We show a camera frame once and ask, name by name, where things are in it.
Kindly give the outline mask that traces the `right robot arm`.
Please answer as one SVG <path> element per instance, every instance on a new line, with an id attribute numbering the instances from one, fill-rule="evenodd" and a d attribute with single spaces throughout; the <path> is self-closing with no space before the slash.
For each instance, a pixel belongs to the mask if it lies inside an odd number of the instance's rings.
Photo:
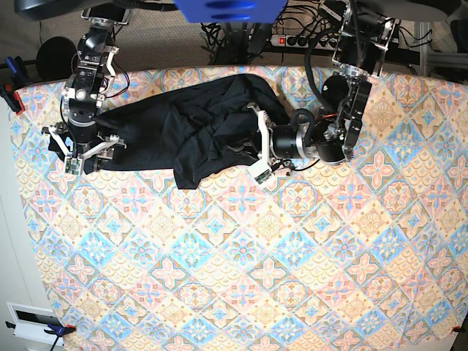
<path id="1" fill-rule="evenodd" d="M 89 20 L 90 29 L 78 43 L 76 66 L 61 93 L 59 112 L 61 120 L 42 128 L 50 137 L 49 149 L 63 157 L 64 173 L 80 176 L 86 162 L 93 161 L 98 170 L 113 158 L 115 147 L 126 147 L 124 140 L 114 132 L 117 124 L 100 113 L 116 78 L 113 66 L 119 47 L 114 35 L 117 26 L 125 26 L 131 14 L 114 4 L 91 7 L 82 12 Z"/>

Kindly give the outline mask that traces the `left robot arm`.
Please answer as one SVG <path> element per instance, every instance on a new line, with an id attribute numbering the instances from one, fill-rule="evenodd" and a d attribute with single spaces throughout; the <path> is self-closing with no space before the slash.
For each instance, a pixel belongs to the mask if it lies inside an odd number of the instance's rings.
<path id="1" fill-rule="evenodd" d="M 399 24 L 394 18 L 378 16 L 368 20 L 363 14 L 347 10 L 340 29 L 326 29 L 312 40 L 306 51 L 305 69 L 309 85 L 321 104 L 316 112 L 294 110 L 290 121 L 279 125 L 257 104 L 248 104 L 257 116 L 257 132 L 245 143 L 256 154 L 254 164 L 247 170 L 259 185 L 265 186 L 277 170 L 298 172 L 299 167 L 293 163 L 296 159 L 328 165 L 352 160 L 371 92 L 369 78 L 380 75 Z M 312 72 L 312 50 L 330 34 L 338 36 L 332 58 L 338 69 L 318 88 Z"/>

